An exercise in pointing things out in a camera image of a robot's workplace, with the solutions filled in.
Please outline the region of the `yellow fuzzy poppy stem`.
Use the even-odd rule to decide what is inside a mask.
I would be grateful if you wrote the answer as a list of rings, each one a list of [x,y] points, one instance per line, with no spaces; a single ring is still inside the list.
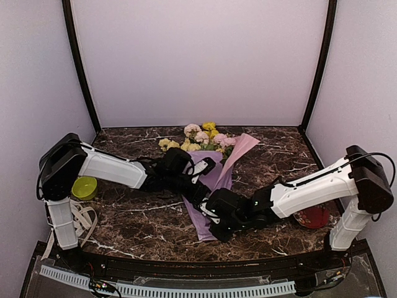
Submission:
[[[209,139],[213,139],[216,135],[219,134],[219,131],[216,129],[215,122],[205,122],[202,125],[203,131],[208,135]]]

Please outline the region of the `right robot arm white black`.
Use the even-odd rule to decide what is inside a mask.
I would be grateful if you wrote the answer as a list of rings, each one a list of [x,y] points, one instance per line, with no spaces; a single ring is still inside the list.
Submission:
[[[262,229],[307,208],[347,197],[348,209],[330,231],[326,248],[317,254],[316,263],[330,269],[350,248],[370,217],[388,210],[394,203],[377,152],[367,153],[358,145],[346,149],[346,155],[331,166],[309,176],[286,183],[276,179],[250,197],[220,188],[200,203],[203,214],[212,220],[214,237],[227,242],[236,231]]]

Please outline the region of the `pink purple wrapping paper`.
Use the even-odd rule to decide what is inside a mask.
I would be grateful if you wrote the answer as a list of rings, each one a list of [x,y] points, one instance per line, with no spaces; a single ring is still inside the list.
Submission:
[[[236,145],[230,157],[226,160],[225,164],[221,164],[223,155],[220,152],[215,151],[188,151],[188,154],[192,157],[194,163],[200,160],[210,157],[216,162],[216,166],[205,176],[200,176],[199,181],[204,183],[210,192],[219,188],[231,189],[232,187],[232,170],[234,164],[249,150],[253,149],[260,140],[243,133],[238,136]],[[194,234],[197,234],[198,240],[201,242],[216,240],[216,238],[210,233],[210,219],[206,218],[200,211],[196,210],[186,198],[183,197],[184,204],[189,213],[190,219],[195,227]]]

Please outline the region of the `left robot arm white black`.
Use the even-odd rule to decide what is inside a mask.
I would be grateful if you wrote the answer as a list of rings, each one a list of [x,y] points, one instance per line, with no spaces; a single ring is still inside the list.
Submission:
[[[175,192],[198,206],[210,192],[199,177],[215,165],[208,157],[194,162],[180,148],[171,148],[157,159],[130,160],[94,148],[69,133],[41,157],[36,196],[46,204],[49,225],[64,251],[64,262],[81,271],[87,266],[87,256],[77,249],[82,244],[74,221],[79,220],[89,230],[96,223],[76,211],[71,205],[73,197],[91,200],[101,179],[143,192]]]

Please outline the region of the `pink rose flower stem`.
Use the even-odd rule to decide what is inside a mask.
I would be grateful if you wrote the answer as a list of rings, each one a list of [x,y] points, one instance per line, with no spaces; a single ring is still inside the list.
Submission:
[[[230,134],[220,133],[213,139],[209,139],[208,135],[203,131],[202,126],[197,124],[189,124],[184,127],[185,139],[189,138],[191,142],[198,143],[202,149],[199,151],[215,151],[217,148],[223,148],[223,159],[227,160],[233,152],[237,144],[237,138]]]

